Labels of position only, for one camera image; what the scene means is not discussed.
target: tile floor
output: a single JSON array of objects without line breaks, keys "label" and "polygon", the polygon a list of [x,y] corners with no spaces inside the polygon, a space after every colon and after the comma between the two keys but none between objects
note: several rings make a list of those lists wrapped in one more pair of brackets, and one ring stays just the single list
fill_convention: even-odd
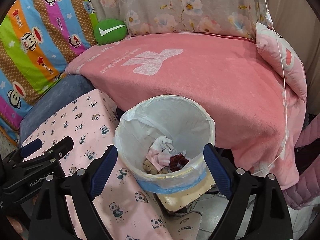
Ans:
[{"label": "tile floor", "polygon": [[[202,222],[196,240],[207,240],[209,238],[212,231],[217,226],[227,204],[228,200],[220,196],[214,197],[214,195],[204,194],[199,198],[194,211],[202,213]],[[289,208],[294,240],[298,240],[312,222],[314,206],[317,204],[320,204],[320,197],[316,198],[310,206],[305,207],[302,210],[293,210],[292,208]],[[244,236],[251,217],[252,209],[253,205],[250,205],[244,215],[244,219],[236,239]]]},{"label": "tile floor", "polygon": [[8,139],[3,135],[3,133],[0,132],[0,155],[3,159],[6,157],[10,152],[15,150],[16,147],[13,146]]}]

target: white check mark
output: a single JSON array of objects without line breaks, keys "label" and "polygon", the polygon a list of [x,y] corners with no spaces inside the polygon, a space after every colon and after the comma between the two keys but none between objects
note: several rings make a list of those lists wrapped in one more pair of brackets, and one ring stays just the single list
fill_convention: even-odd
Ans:
[{"label": "white check mark", "polygon": [[121,27],[125,27],[125,25],[124,24],[118,25],[118,26],[115,26],[115,27],[112,27],[112,28],[106,29],[106,30],[102,30],[102,29],[99,28],[100,35],[101,36],[106,35],[107,33],[111,32],[111,31],[114,31],[114,30],[116,30],[118,28],[121,28]]}]

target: blue gripper pad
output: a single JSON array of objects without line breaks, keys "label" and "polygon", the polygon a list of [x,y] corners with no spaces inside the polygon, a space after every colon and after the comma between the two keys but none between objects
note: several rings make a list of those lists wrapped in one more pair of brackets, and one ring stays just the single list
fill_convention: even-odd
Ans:
[{"label": "blue gripper pad", "polygon": [[220,193],[230,199],[232,197],[232,181],[220,162],[219,158],[212,151],[209,144],[203,149],[204,161],[207,164],[215,183],[218,186]]},{"label": "blue gripper pad", "polygon": [[21,148],[20,156],[25,159],[29,157],[31,154],[35,153],[37,150],[41,149],[41,147],[42,141],[39,138],[37,138]]},{"label": "blue gripper pad", "polygon": [[118,159],[118,150],[115,146],[110,146],[112,149],[109,151],[107,157],[102,161],[99,168],[91,178],[90,183],[90,196],[94,199],[99,196],[104,186],[106,185],[108,178],[113,170]]}]

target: pink tissue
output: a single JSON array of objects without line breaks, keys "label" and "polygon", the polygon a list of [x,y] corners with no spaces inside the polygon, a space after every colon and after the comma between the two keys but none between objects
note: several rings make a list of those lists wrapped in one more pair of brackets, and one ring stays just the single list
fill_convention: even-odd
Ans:
[{"label": "pink tissue", "polygon": [[165,166],[169,165],[171,155],[168,150],[160,152],[151,147],[146,157],[147,160],[149,160],[157,169],[157,171],[161,171]]}]

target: blue cushion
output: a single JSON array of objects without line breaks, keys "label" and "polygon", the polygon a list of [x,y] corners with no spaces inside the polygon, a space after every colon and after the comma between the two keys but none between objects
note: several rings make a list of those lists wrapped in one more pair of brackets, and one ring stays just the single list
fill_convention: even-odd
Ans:
[{"label": "blue cushion", "polygon": [[20,145],[54,113],[94,89],[84,76],[67,75],[52,87],[30,110],[20,124]]}]

